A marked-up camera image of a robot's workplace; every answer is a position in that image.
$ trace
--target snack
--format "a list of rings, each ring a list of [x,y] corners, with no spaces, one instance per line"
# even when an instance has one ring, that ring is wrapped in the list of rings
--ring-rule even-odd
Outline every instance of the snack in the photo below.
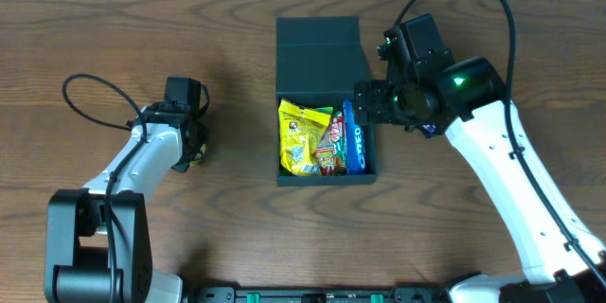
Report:
[[[324,131],[330,124],[330,114],[299,108],[283,99],[278,108],[280,123],[280,164],[293,175],[320,175],[312,157]]]
[[[313,154],[322,175],[346,174],[346,151],[345,118],[336,112]]]
[[[343,101],[343,115],[348,146],[348,174],[365,174],[364,132],[353,121],[353,104],[349,99]]]

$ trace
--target green light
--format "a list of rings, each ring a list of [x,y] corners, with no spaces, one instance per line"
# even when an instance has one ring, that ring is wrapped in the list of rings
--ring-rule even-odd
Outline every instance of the green light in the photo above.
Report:
[[[461,86],[461,84],[465,81],[465,79],[461,78],[461,77],[455,77],[455,78],[453,78],[453,80],[454,80],[454,84],[456,84],[456,86]]]

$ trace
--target open box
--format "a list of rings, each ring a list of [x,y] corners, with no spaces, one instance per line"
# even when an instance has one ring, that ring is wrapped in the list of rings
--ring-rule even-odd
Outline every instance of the open box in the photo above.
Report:
[[[360,45],[357,17],[276,19],[276,101],[283,98],[309,108],[331,106],[343,110],[343,100],[353,99],[353,86],[369,81],[368,64]],[[375,134],[362,127],[365,138],[366,174],[340,176],[280,175],[277,143],[277,185],[369,185],[377,179]]]

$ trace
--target blue wrapper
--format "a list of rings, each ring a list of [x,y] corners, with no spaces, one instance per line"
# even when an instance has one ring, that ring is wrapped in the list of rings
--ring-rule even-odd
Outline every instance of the blue wrapper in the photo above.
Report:
[[[353,104],[349,99],[343,101],[343,116],[345,117],[345,137],[348,148],[348,174],[366,174],[364,132],[353,121]]]

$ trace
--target box lid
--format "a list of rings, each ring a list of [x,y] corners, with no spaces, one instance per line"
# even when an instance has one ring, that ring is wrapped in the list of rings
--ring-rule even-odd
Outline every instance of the box lid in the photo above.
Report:
[[[370,79],[358,17],[277,18],[276,93],[353,93]]]

